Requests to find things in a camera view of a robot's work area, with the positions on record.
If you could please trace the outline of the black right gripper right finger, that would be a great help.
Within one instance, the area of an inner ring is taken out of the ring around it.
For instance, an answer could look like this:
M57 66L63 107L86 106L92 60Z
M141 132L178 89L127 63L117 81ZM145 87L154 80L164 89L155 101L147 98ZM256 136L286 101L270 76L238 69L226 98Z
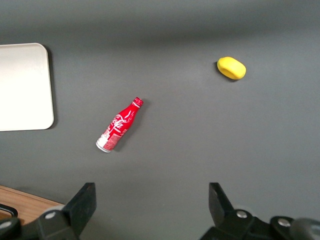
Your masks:
M270 240L269 224L246 210L235 209L217 182L209 184L208 207L214 226L202 240Z

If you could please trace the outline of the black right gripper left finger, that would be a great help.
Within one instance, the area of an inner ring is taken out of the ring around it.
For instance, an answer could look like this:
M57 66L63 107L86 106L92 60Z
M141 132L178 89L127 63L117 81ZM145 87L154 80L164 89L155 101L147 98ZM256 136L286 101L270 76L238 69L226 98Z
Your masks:
M96 185L87 182L62 209L46 211L36 220L38 238L78 240L96 207Z

